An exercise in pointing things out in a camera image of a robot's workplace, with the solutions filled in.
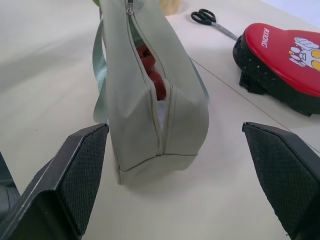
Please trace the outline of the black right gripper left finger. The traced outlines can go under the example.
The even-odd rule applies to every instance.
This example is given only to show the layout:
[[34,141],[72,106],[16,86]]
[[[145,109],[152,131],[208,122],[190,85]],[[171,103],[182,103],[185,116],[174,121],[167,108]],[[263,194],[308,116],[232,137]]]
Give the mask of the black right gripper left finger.
[[8,197],[1,216],[2,240],[80,240],[100,186],[106,123],[70,135],[30,181],[22,195]]

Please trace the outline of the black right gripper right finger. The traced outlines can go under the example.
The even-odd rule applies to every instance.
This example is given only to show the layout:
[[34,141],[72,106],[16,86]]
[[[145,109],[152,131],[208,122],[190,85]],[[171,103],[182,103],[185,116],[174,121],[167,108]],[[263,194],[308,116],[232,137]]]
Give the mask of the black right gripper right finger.
[[244,122],[259,184],[292,240],[320,238],[320,158],[296,134]]

